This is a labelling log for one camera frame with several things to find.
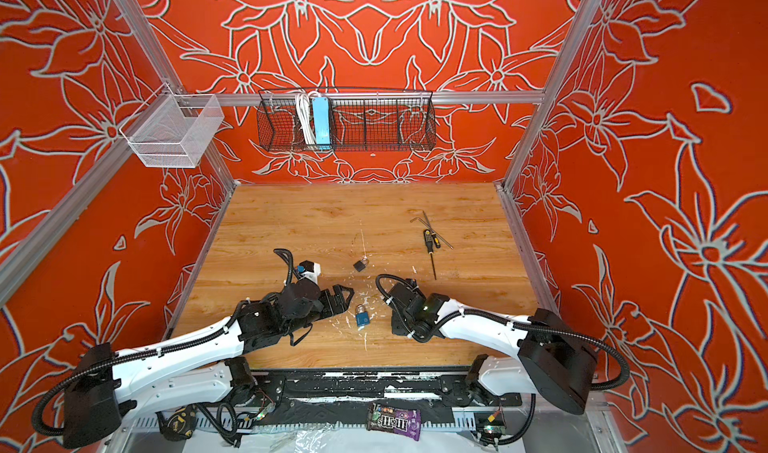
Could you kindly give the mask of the blue padlock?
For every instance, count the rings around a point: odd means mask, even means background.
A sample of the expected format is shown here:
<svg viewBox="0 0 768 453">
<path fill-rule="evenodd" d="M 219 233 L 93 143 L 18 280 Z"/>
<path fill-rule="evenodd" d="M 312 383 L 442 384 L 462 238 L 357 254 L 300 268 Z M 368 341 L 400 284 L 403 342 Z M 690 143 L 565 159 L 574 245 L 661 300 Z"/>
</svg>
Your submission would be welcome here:
<svg viewBox="0 0 768 453">
<path fill-rule="evenodd" d="M 362 304 L 356 306 L 355 322 L 358 330 L 363 330 L 370 324 L 369 313 L 366 307 Z"/>
</svg>

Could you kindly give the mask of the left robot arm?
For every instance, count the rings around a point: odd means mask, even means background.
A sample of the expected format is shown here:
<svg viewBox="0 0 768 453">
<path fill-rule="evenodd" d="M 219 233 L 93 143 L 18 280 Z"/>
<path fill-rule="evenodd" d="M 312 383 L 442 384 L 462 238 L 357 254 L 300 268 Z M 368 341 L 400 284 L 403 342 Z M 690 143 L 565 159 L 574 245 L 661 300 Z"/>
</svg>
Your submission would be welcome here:
<svg viewBox="0 0 768 453">
<path fill-rule="evenodd" d="M 120 351 L 110 343 L 90 348 L 34 406 L 35 432 L 76 449 L 144 413 L 192 405 L 233 414 L 251 402 L 259 386 L 247 354 L 283 338 L 298 345 L 298 331 L 309 334 L 315 322 L 347 312 L 354 297 L 339 284 L 321 288 L 319 264 L 296 264 L 287 249 L 274 252 L 288 267 L 281 291 L 242 300 L 231 315 L 177 338 Z"/>
</svg>

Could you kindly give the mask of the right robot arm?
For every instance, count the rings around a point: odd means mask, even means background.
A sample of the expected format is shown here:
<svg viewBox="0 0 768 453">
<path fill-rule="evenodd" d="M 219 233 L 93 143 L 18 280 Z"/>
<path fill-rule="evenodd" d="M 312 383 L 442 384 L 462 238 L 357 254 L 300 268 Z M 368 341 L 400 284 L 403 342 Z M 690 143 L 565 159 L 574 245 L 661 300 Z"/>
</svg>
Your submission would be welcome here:
<svg viewBox="0 0 768 453">
<path fill-rule="evenodd" d="M 393 328 L 405 337 L 421 344 L 461 340 L 496 352 L 479 356 L 469 377 L 491 395 L 539 395 L 581 415 L 591 392 L 612 390 L 631 376 L 617 348 L 574 331 L 551 310 L 539 308 L 528 317 L 486 311 L 446 295 L 426 296 L 415 281 L 386 273 L 375 285 L 392 310 Z"/>
</svg>

